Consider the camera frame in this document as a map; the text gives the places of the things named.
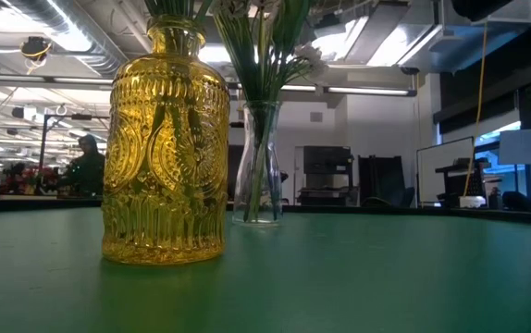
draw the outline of whiteboard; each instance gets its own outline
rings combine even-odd
[[[469,158],[473,153],[474,138],[446,142],[417,151],[418,202],[437,203],[444,193],[444,175],[436,173],[439,167],[452,166],[458,158]]]

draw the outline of table surface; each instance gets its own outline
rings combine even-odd
[[[101,210],[0,213],[0,332],[531,332],[531,225],[286,214],[218,259],[101,257]]]

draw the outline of white flower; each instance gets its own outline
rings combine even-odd
[[[309,77],[312,80],[317,80],[323,75],[325,75],[328,69],[329,66],[324,61],[319,60],[315,63],[311,63],[311,71],[309,72]]]
[[[257,8],[262,8],[266,13],[271,13],[274,10],[277,10],[281,0],[251,0],[251,3]]]
[[[304,59],[310,66],[309,77],[316,79],[324,75],[328,70],[328,65],[321,60],[321,50],[314,48],[311,43],[296,46],[294,55],[299,59]]]
[[[298,58],[307,59],[310,63],[321,61],[323,53],[318,48],[314,48],[311,43],[299,45],[294,48],[294,55]]]
[[[215,0],[210,10],[213,15],[242,18],[249,13],[247,0]]]
[[[268,5],[265,6],[264,10],[267,13],[267,18],[265,18],[265,28],[267,30],[272,29],[272,26],[274,26],[274,21],[276,20],[276,17],[278,16],[280,6],[282,6],[281,0],[272,0]]]

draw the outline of clear glass vase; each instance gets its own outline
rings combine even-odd
[[[279,103],[249,102],[243,111],[245,147],[235,187],[233,222],[277,226],[282,218],[282,185],[276,158]]]

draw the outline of embossed glass pattern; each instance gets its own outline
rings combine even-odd
[[[229,95],[198,59],[191,20],[152,18],[154,49],[118,72],[105,163],[103,254],[168,265],[219,255],[227,205]]]

